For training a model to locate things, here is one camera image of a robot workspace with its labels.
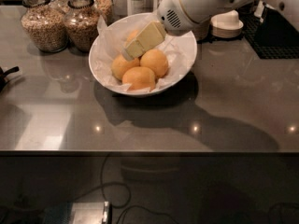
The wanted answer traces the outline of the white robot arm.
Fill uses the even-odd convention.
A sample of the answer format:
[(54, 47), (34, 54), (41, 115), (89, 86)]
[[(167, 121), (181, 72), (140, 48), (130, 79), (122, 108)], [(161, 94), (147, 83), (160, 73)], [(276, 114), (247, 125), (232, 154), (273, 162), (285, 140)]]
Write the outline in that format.
[[(162, 0), (153, 12), (158, 29), (144, 28), (122, 50), (131, 61), (161, 44), (167, 35), (185, 35), (216, 15), (236, 10), (253, 0)], [(299, 0), (261, 0), (299, 29)]]

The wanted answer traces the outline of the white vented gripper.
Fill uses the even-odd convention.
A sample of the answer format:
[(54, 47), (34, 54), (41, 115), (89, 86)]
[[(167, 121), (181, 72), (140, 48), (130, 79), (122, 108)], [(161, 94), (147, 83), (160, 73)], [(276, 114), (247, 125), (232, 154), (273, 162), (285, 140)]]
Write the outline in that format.
[(148, 50), (164, 42), (166, 33), (181, 36), (191, 31), (199, 21), (195, 18), (196, 0), (162, 0), (157, 8), (158, 21), (151, 21), (123, 48), (127, 60), (141, 57)]

